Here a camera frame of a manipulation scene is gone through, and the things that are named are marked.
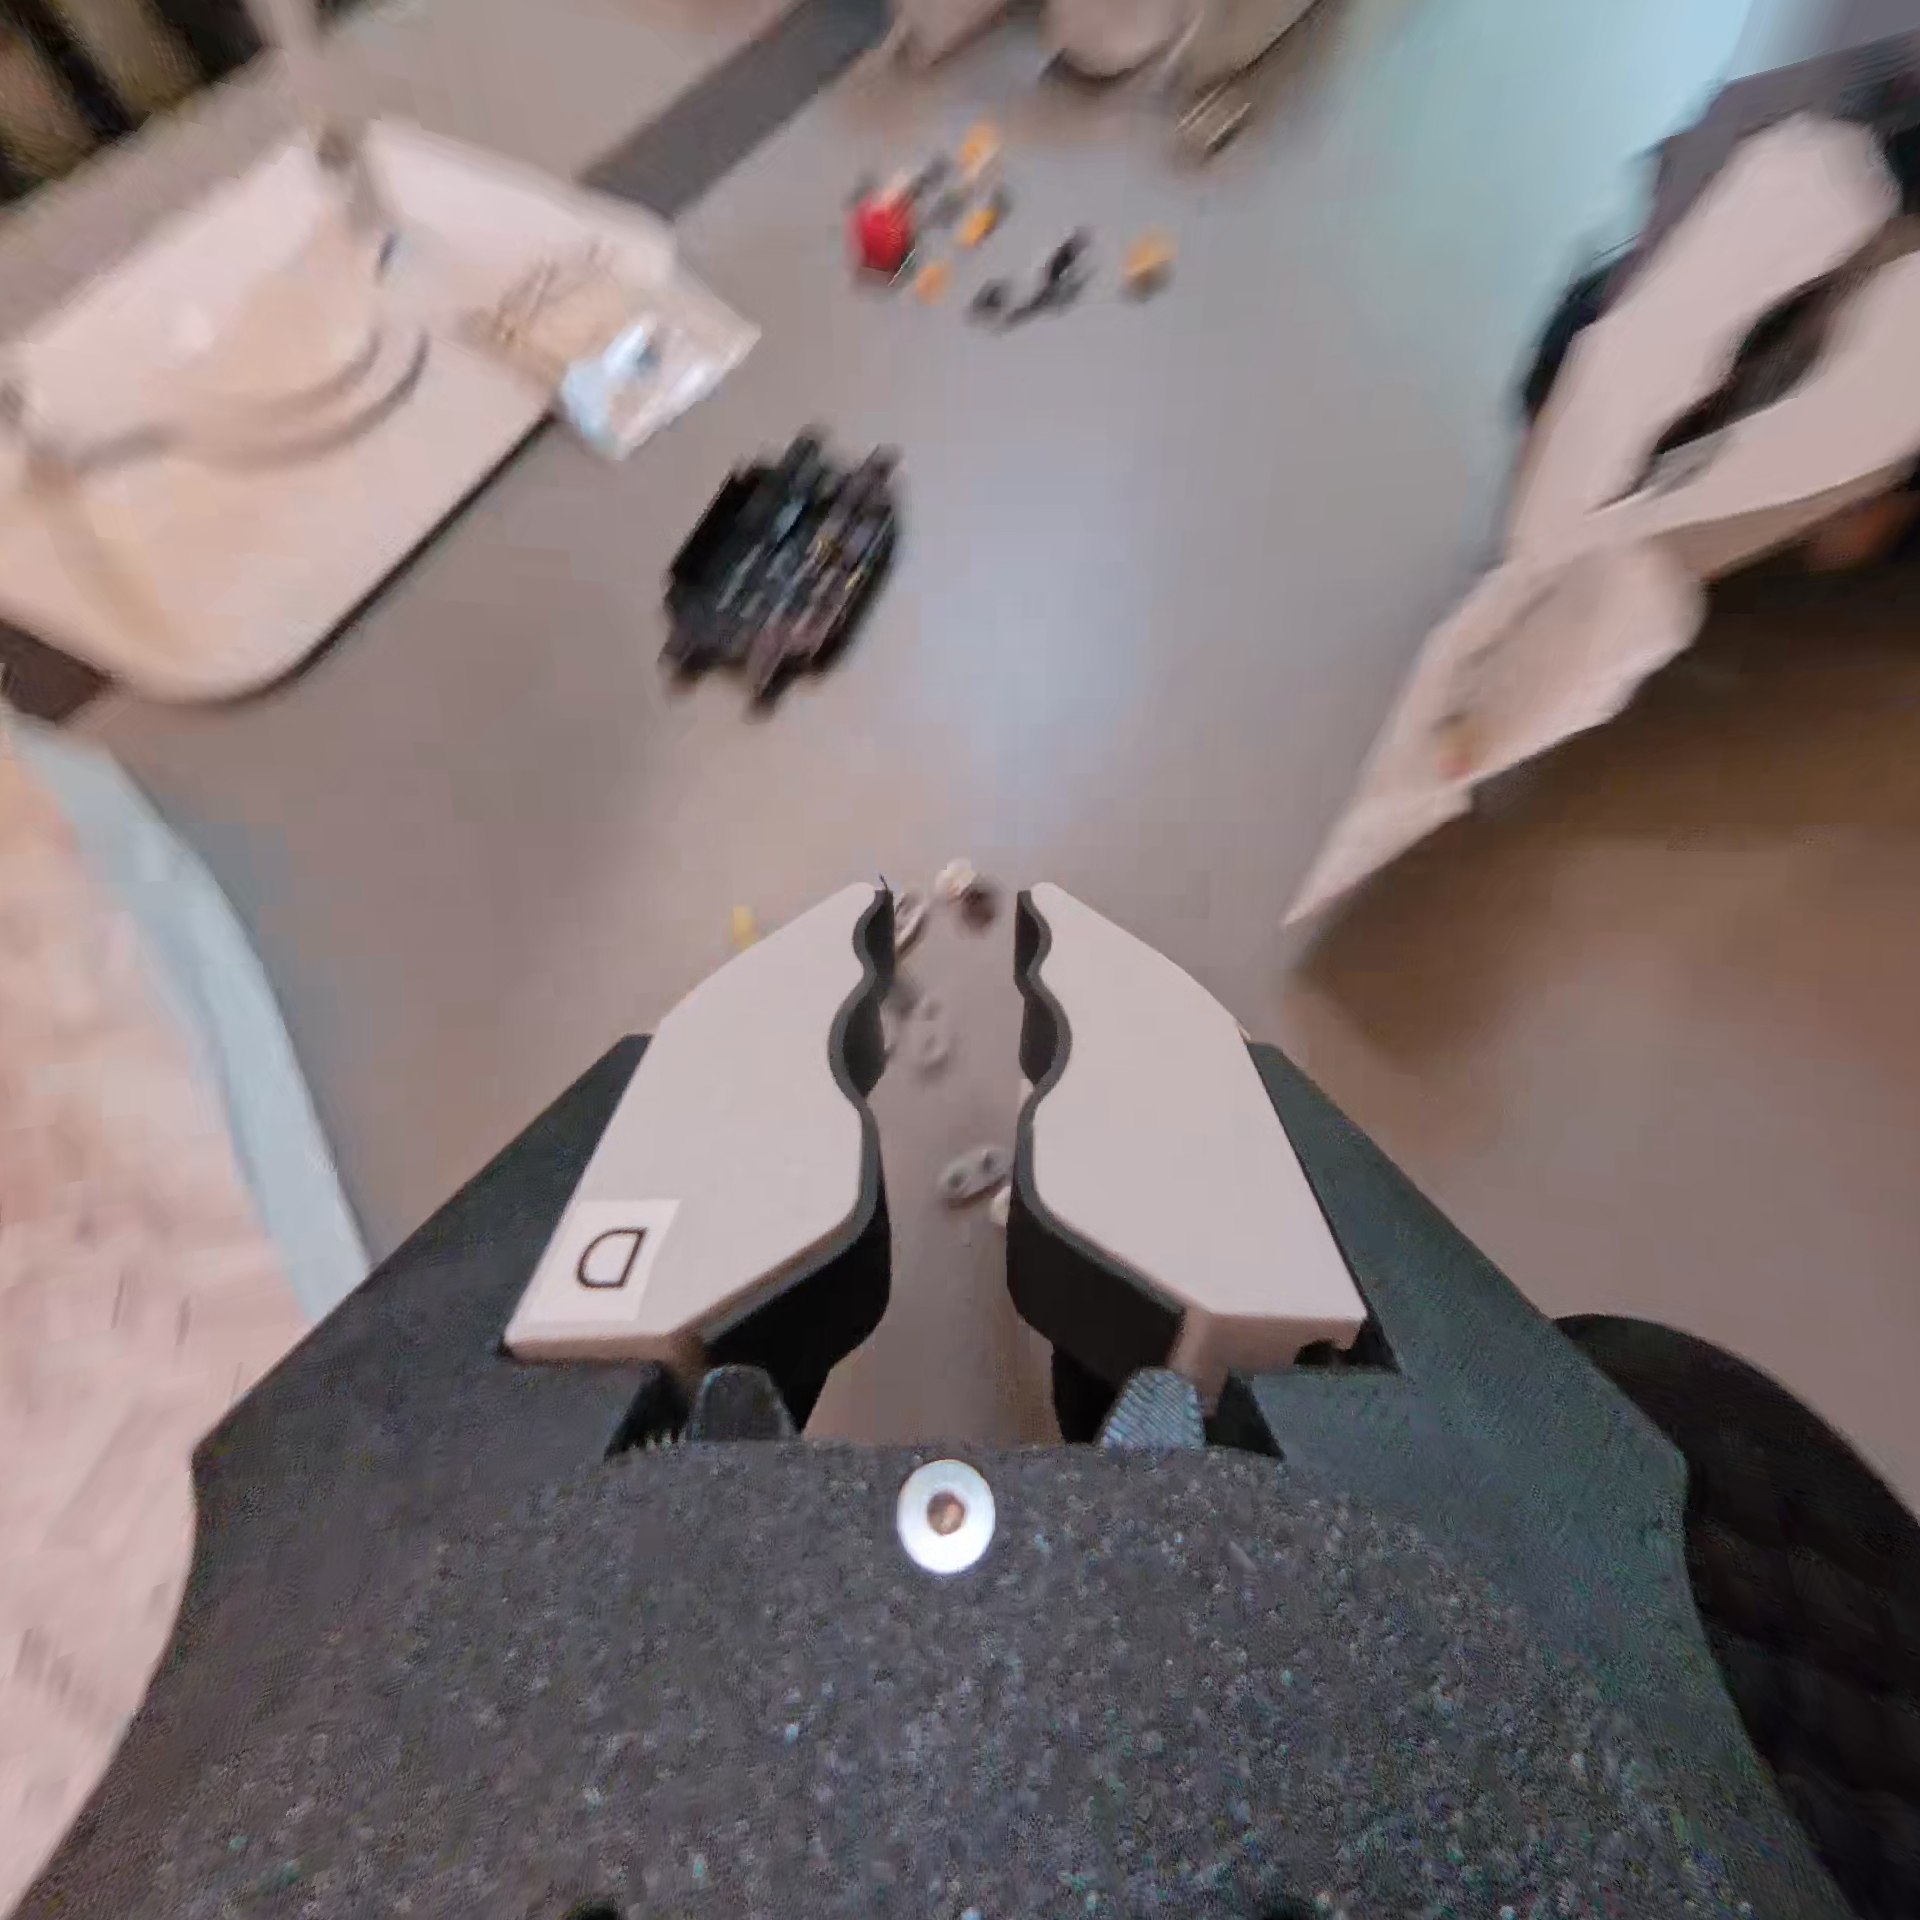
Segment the cluster of black yellow bricks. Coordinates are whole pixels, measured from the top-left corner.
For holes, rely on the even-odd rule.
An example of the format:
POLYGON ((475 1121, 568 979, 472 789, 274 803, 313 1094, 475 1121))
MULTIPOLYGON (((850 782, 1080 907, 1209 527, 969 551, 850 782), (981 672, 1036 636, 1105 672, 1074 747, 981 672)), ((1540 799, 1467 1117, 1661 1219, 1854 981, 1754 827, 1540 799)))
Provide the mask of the cluster of black yellow bricks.
MULTIPOLYGON (((884 270, 922 304, 947 300, 957 271, 1008 227, 1016 196, 1003 171, 1005 134, 993 118, 977 120, 880 192, 880 208, 902 222, 900 260, 884 270)), ((1066 310, 1088 285, 1093 238, 1073 228, 1026 276, 988 276, 973 287, 968 316, 990 328, 1013 328, 1066 310)))

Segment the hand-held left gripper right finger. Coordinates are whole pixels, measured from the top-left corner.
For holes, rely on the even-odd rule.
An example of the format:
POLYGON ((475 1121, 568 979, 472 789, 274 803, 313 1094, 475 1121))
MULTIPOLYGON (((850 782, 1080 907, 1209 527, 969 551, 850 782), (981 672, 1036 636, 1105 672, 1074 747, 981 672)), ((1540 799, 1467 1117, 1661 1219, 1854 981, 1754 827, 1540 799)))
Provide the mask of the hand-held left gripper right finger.
POLYGON ((1369 1360, 1369 1304, 1234 1015, 1056 881, 1016 901, 1008 1293, 1090 1444, 1146 1372, 1216 1414, 1237 1376, 1369 1360))

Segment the black toy chassis plate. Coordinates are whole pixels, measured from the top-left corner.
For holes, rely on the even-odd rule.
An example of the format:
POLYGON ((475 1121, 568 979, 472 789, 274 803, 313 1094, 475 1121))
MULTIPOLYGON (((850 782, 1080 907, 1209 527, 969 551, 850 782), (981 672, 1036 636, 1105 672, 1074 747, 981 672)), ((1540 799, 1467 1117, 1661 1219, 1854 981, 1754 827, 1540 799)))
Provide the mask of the black toy chassis plate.
POLYGON ((816 432, 733 465, 664 575, 668 679, 729 675, 766 709, 824 672, 896 560, 898 483, 896 446, 842 459, 816 432))

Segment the black honeycomb cushion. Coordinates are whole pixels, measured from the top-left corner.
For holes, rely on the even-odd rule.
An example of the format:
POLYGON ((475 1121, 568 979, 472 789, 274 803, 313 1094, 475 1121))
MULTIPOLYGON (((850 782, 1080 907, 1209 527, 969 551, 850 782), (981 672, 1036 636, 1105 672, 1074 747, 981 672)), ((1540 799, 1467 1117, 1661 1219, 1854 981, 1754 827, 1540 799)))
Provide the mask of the black honeycomb cushion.
POLYGON ((1917 1915, 1917 1521, 1762 1369, 1644 1319, 1557 1323, 1688 1464, 1688 1572, 1752 1744, 1854 1915, 1917 1915))

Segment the grey desk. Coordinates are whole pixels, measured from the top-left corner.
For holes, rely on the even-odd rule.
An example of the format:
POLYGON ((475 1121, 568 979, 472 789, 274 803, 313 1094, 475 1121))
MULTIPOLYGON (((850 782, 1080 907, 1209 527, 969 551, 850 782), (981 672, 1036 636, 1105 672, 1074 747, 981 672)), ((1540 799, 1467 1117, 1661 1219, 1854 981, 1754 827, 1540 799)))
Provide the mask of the grey desk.
MULTIPOLYGON (((1040 385, 906 374, 947 438, 907 451, 906 622, 957 728, 1019 737, 1022 675, 1066 700, 1074 797, 1134 857, 1193 851, 1174 799, 1280 709, 1198 664, 1200 614, 1254 609, 1280 510, 1227 582, 1174 591, 1172 507, 1252 504, 1254 459, 1181 487, 1100 452, 1040 385), (1129 799, 1094 742, 1154 659, 1211 689, 1186 787, 1129 799)), ((419 1013, 477 1093, 598 953, 665 948, 665 857, 820 815, 801 775, 880 749, 880 709, 825 716, 796 775, 698 775, 668 820, 643 737, 644 588, 693 521, 588 510, 585 455, 524 455, 416 566, 398 609, 323 648, 296 709, 357 692, 296 775, 202 797, 315 799, 315 852, 373 879, 496 889, 524 957, 419 1013)), ((977 1449, 701 1432, 664 1361, 512 1360, 539 1243, 665 1023, 616 1039, 320 1320, 189 1459, 182 1611, 104 1784, 18 1915, 1851 1915, 1766 1775, 1697 1616, 1689 1470, 1283 1052, 1242 1045, 1254 1115, 1298 1145, 1308 1212, 1395 1367, 1232 1376, 1245 1447, 977 1449), (972 1567, 924 1567, 896 1502, 922 1467, 988 1480, 972 1567)), ((1193 1414, 1202 1428, 1211 1417, 1193 1414)))

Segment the cluster of grey tan bricks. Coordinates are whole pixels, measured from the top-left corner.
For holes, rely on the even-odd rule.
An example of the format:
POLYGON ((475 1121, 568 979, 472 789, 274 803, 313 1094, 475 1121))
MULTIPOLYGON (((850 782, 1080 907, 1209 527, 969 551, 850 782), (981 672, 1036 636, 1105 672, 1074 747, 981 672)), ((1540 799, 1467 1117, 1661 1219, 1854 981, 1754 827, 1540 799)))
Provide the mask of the cluster of grey tan bricks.
MULTIPOLYGON (((933 1076, 954 1057, 954 1011, 933 987, 922 985, 906 957, 922 943, 925 925, 941 913, 960 928, 985 929, 1000 913, 1000 889, 969 860, 947 862, 933 878, 930 891, 896 894, 893 904, 893 979, 880 1011, 880 1037, 890 1057, 902 1057, 914 1071, 933 1076)), ((1005 1219, 1005 1185, 1013 1177, 1013 1151, 1000 1142, 977 1142, 950 1156, 938 1192, 949 1209, 988 1204, 997 1221, 1005 1219)))

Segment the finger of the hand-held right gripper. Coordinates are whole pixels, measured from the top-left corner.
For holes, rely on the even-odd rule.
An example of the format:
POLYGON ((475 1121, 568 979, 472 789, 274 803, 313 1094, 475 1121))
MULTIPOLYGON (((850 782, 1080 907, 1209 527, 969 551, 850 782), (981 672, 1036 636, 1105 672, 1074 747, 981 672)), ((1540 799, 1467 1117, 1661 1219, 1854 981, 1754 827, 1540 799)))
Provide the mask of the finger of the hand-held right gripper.
POLYGON ((1635 279, 1585 327, 1533 428, 1506 524, 1517 557, 1641 478, 1769 310, 1846 268, 1899 201, 1880 136, 1789 116, 1741 140, 1635 279))
POLYGON ((1605 539, 1720 577, 1897 489, 1916 444, 1917 257, 1858 255, 1747 325, 1605 504, 1605 539))

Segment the opened printed paper bag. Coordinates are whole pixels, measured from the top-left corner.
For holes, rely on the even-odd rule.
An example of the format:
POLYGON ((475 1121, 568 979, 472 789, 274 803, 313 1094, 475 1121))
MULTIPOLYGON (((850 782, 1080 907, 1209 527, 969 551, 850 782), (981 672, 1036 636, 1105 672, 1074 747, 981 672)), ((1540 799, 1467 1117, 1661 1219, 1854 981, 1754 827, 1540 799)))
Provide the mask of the opened printed paper bag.
POLYGON ((202 1438, 366 1275, 222 887, 108 751, 5 705, 5 1915, 173 1635, 202 1438))

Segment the small white paper bag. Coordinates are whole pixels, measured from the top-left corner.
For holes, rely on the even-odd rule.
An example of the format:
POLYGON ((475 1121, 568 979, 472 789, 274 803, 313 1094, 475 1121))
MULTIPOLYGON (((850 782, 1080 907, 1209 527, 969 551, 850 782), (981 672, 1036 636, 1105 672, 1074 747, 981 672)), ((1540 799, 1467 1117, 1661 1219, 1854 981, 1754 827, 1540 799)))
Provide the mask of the small white paper bag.
POLYGON ((1483 787, 1612 723, 1702 613, 1700 581, 1659 544, 1496 566, 1414 656, 1284 923, 1309 923, 1483 787))

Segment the yellow black sticker sheet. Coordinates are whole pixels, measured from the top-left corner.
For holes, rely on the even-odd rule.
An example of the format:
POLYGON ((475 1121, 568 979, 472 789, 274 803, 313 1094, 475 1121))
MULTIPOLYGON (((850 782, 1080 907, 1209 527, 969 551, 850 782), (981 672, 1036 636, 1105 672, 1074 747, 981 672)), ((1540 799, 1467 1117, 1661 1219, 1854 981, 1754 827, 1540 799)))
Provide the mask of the yellow black sticker sheet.
POLYGON ((643 275, 604 247, 542 255, 461 328, 616 463, 707 400, 761 339, 701 280, 643 275))

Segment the white book stand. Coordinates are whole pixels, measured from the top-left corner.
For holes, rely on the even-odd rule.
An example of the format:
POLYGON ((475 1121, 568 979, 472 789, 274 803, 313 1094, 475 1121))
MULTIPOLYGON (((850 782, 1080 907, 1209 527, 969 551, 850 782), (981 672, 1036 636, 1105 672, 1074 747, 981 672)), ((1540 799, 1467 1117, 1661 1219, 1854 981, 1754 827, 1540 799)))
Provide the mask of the white book stand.
POLYGON ((5 343, 5 622, 173 703, 297 672, 564 369, 660 316, 652 211, 421 128, 290 136, 5 343))

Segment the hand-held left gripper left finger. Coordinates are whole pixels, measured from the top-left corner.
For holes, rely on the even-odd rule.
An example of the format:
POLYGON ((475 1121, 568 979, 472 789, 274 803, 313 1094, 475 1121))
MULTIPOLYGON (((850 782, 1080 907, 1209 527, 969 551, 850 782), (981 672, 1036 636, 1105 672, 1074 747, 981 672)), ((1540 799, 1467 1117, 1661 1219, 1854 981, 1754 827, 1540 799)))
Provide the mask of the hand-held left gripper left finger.
POLYGON ((873 1091, 893 975, 896 895, 857 879, 690 989, 648 1037, 504 1351, 653 1364, 689 1399, 756 1369, 803 1430, 891 1299, 873 1091))

